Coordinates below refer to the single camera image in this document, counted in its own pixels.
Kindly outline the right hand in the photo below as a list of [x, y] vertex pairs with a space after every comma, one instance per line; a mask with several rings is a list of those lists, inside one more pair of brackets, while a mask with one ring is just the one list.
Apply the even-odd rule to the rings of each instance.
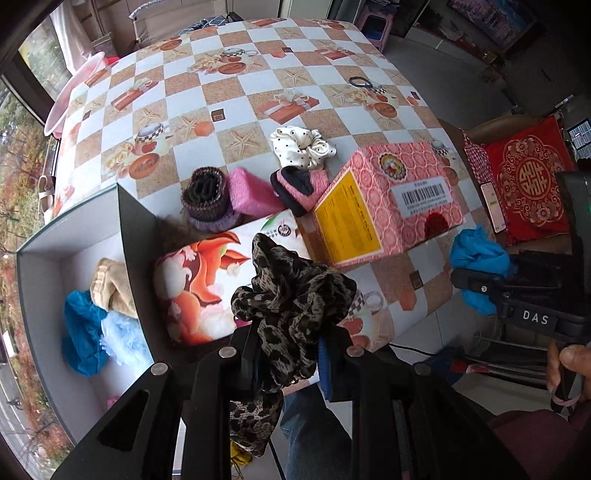
[[546, 368], [547, 388], [553, 395], [562, 381], [562, 374], [570, 371], [581, 375], [583, 387], [580, 401], [590, 400], [591, 349], [584, 345], [569, 345], [558, 348], [557, 342], [552, 340], [548, 346], [548, 360]]

